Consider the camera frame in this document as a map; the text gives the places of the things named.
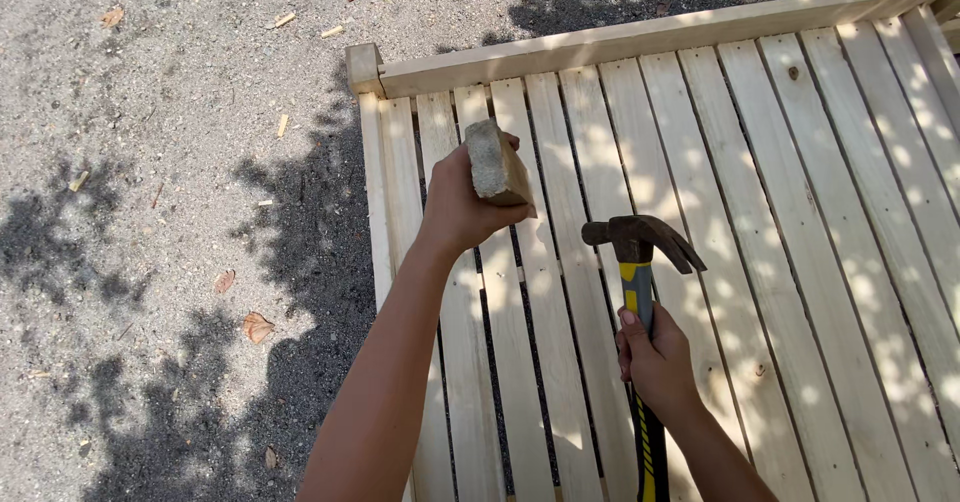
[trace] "rubber grip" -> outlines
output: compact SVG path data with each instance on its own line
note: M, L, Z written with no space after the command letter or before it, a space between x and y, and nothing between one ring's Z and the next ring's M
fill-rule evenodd
M654 322L652 280L653 272L649 262L620 262L624 303L627 309L639 316L647 335L651 335ZM633 385L630 385L630 415L633 417L633 436L640 478L636 500L669 502L664 424L637 395Z

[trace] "wooden post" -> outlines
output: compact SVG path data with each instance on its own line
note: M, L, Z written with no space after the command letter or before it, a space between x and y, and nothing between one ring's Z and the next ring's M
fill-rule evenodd
M347 46L346 52L346 83L354 95L373 93L380 99L387 99L386 91L380 84L380 49L373 42Z

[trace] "wooden frame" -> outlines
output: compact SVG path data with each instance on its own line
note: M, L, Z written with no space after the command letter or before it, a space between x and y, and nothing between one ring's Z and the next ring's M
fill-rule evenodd
M408 496L634 497L618 265L580 238L630 213L702 251L704 274L654 259L658 300L779 499L960 492L960 67L934 1L778 0L388 63L349 47L378 304L419 182L471 123L521 139L538 215L446 283ZM667 452L671 495L697 499Z

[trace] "wood scrap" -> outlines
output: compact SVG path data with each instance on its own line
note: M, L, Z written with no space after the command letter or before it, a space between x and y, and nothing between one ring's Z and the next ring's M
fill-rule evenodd
M290 115L283 114L280 116L280 127L276 129L276 138L283 138L283 133L287 130L287 121L290 120Z
M288 22L294 20L297 17L297 13L293 12L285 17L273 17L273 27L280 28L281 26L287 24Z
M335 27L331 27L330 29L328 29L328 30L320 33L320 34L319 34L319 38L320 38L320 39L327 39L327 38L330 37L331 35L336 35L336 34L340 33L340 32L343 31L343 30L344 30L344 27L343 27L342 25L338 25L338 26L335 26Z
M89 176L90 172L88 170L80 172L77 179L71 181L70 184L66 186L67 189L76 193L84 185L84 182L87 181Z

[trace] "gravel ground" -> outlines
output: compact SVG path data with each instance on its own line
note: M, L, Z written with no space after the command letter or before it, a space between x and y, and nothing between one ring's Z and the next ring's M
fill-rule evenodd
M344 46L760 1L0 1L0 500L293 498L375 315ZM276 324L259 345L250 311Z

